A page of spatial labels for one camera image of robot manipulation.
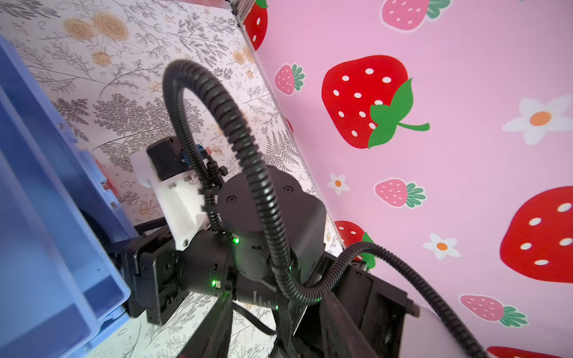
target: white seed dot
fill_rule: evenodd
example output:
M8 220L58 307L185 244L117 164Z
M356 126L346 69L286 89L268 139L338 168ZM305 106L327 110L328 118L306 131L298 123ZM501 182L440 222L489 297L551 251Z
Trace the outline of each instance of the white seed dot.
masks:
M565 203L565 204L561 204L559 205L559 207L557 208L557 211L560 213L564 213L565 211L571 209L571 203Z
M565 239L559 241L559 245L567 246L567 245L570 245L572 242L573 242L572 238L565 238Z

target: blue plastic bin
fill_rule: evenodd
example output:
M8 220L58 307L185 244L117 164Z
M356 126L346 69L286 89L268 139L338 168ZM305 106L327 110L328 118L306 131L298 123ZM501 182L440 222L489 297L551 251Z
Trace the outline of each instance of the blue plastic bin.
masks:
M87 151L0 36L0 357L63 357L125 322L130 292L80 209L111 242L137 236Z

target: orange flower center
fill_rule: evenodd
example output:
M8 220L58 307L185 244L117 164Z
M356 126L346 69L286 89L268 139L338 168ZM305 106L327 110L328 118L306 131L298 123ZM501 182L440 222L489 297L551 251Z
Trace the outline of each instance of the orange flower center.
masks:
M549 112L537 112L536 114L531 116L531 118L529 119L529 122L532 125L539 127L541 125L545 125L545 124L549 123L550 120L551 120L551 113L549 113Z

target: strawberry pattern wallpaper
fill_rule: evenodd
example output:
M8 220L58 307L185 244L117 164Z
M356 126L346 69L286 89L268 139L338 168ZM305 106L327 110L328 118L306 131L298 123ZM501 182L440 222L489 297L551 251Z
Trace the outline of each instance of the strawberry pattern wallpaper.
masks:
M492 355L572 358L573 3L263 6L257 63L344 244L406 261Z

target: green strawberry stem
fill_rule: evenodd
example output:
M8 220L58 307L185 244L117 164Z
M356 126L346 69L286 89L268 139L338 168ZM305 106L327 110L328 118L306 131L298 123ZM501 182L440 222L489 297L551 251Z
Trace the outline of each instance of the green strawberry stem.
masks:
M364 233L364 236L362 236L362 241L374 243L370 236L368 236L368 233ZM374 255L369 253L361 253L360 256L362 256L362 261L366 263L366 266L368 266L369 269L373 269L374 266L376 266L376 259L374 258Z
M257 4L258 7L260 7L261 9L266 9L267 7L269 7L266 4L266 0L255 0L255 3Z
M292 76L295 80L295 90L300 91L300 88L304 85L303 83L303 78L304 73L303 73L303 68L300 66L297 66L296 64L292 65Z
M425 132L428 129L430 129L430 123L420 124L420 125L411 125L411 124L404 124L404 123L398 122L398 125L400 127L406 128L406 129L412 129L413 131L420 131L420 132Z
M515 307L506 306L503 307L503 317L500 319L500 323L506 327L517 327L521 328L522 325L528 325L527 316L519 312Z
M427 198L424 194L422 194L424 189L416 187L415 183L409 183L406 185L406 190L408 191L406 205L408 205L410 209L414 209L415 207L422 205L422 202Z

